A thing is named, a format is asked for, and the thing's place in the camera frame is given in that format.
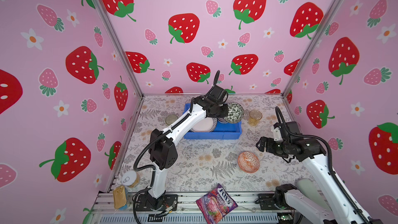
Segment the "blue chevron bottom bowl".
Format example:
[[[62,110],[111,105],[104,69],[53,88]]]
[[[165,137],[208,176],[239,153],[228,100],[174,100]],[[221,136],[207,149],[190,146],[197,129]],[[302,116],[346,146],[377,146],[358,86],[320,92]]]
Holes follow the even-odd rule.
[[[249,151],[240,153],[237,162],[240,169],[246,173],[255,173],[260,168],[259,158]]]

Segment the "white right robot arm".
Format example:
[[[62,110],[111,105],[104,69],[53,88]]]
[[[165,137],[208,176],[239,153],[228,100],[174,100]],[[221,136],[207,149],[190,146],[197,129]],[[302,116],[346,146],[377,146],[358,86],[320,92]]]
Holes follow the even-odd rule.
[[[273,201],[278,208],[293,208],[314,224],[380,224],[356,201],[333,169],[328,143],[314,135],[299,133],[296,122],[275,123],[273,137],[261,137],[256,147],[283,158],[297,159],[310,172],[329,205],[326,209],[292,184],[276,187]]]

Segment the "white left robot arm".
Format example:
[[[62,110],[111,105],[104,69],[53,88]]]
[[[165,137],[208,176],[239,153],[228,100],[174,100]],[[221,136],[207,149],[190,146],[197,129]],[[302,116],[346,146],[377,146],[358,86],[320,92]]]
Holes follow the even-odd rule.
[[[150,186],[144,191],[144,202],[152,209],[160,209],[164,202],[165,183],[168,169],[177,161],[179,141],[197,123],[205,118],[226,117],[229,112],[226,103],[229,93],[217,85],[205,94],[193,97],[190,108],[175,122],[163,130],[154,129],[150,142],[140,152],[133,164],[133,170],[152,171]]]

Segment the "black leaf pattern pink bowl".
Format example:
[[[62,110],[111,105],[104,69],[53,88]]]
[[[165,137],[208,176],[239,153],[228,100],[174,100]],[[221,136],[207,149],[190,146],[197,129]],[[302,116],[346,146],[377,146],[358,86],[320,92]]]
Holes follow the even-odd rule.
[[[220,123],[227,123],[227,121],[226,121],[224,118],[217,118],[217,120],[218,120]]]

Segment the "zigzag rim white plate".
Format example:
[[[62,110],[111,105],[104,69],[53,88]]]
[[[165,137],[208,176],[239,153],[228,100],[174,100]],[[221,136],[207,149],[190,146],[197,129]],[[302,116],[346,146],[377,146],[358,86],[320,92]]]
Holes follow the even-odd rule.
[[[199,121],[192,129],[191,132],[212,132],[217,126],[216,118],[205,118]]]

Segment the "black leaf pattern red bowl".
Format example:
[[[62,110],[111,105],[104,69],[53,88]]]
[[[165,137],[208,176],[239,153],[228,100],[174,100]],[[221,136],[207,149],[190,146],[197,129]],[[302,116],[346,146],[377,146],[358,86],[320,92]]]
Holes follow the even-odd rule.
[[[224,117],[227,123],[235,124],[240,122],[244,116],[244,109],[238,103],[228,103],[228,114]]]

